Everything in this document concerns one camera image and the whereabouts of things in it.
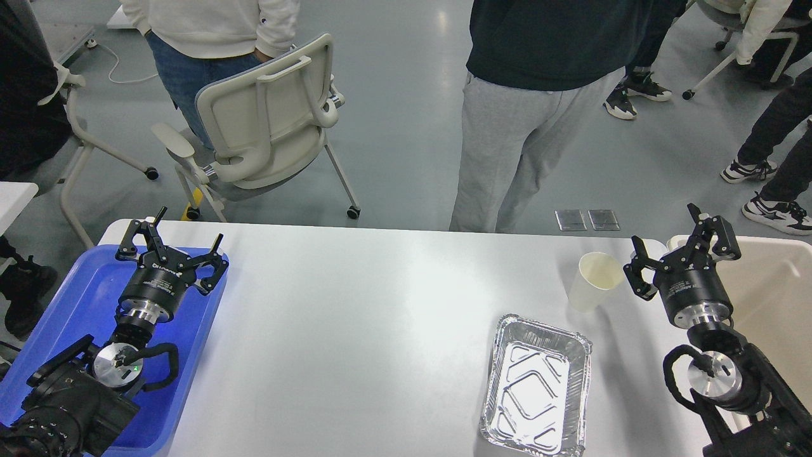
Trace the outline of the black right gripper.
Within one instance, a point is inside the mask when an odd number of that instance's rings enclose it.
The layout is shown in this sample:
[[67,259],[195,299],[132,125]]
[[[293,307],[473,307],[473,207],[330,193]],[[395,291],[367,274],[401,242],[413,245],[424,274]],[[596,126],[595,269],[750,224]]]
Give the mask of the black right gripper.
[[[623,266],[632,292],[639,298],[650,301],[658,289],[668,321],[679,329],[723,322],[733,315],[733,304],[716,272],[716,262],[742,257],[728,220],[703,213],[693,203],[687,208],[695,227],[683,252],[672,251],[661,261],[652,260],[643,240],[632,236],[631,260]],[[653,284],[642,277],[644,269],[656,272]]]

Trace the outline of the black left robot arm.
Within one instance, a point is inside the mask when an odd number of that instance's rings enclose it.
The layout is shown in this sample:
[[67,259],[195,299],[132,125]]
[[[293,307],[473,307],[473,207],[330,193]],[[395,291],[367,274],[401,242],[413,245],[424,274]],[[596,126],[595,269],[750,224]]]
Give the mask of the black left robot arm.
[[180,418],[227,257],[133,220],[72,267],[2,382],[3,456],[147,456]]

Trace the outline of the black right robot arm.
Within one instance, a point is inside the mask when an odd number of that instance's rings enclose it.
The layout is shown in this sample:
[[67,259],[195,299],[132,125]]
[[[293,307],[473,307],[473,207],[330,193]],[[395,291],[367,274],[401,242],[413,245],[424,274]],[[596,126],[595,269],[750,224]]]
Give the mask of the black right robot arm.
[[716,271],[742,251],[733,226],[690,203],[684,246],[650,258],[640,237],[623,270],[632,292],[659,295],[668,321],[687,332],[662,361],[673,399],[701,418],[705,456],[809,456],[810,413],[763,351],[734,330],[733,304]]

